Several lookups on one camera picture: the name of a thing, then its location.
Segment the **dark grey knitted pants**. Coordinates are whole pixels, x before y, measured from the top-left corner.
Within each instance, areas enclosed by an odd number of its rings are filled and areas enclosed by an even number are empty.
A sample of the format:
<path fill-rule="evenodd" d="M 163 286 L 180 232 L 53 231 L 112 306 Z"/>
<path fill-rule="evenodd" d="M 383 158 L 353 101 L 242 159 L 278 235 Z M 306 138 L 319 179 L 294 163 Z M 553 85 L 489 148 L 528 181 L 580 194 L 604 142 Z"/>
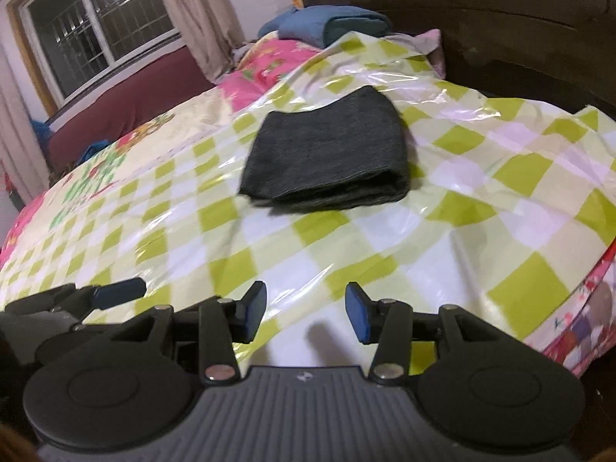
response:
<path fill-rule="evenodd" d="M 301 213 L 398 201 L 410 190 L 405 132 L 393 103 L 370 85 L 316 110 L 271 112 L 239 193 Z"/>

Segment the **barred window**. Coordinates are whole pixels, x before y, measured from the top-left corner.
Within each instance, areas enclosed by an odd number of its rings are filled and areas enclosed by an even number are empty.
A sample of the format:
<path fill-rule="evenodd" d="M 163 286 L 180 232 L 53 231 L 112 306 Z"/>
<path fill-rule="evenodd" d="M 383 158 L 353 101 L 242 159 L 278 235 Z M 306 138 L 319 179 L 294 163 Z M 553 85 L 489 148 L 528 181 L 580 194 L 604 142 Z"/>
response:
<path fill-rule="evenodd" d="M 7 13 L 49 117 L 179 38 L 163 0 L 9 0 Z"/>

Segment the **blue folded blanket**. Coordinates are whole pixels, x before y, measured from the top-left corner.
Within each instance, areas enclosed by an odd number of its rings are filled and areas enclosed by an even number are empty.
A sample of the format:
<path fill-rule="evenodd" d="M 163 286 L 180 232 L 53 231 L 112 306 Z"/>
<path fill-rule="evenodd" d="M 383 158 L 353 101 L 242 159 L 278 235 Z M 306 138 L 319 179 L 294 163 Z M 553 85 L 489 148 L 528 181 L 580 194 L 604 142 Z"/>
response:
<path fill-rule="evenodd" d="M 350 5 L 314 5 L 288 10 L 266 22 L 258 38 L 277 31 L 280 40 L 302 41 L 324 49 L 351 31 L 382 38 L 392 30 L 393 24 L 382 13 Z"/>

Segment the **dark wooden headboard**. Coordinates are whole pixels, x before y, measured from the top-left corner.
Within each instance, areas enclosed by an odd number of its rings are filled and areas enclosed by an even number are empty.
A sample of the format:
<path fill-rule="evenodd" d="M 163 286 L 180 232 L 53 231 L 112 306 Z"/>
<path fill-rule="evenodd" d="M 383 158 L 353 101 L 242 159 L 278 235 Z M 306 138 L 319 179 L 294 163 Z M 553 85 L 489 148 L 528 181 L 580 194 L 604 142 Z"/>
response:
<path fill-rule="evenodd" d="M 383 13 L 442 33 L 447 78 L 492 97 L 615 114 L 615 0 L 303 0 Z"/>

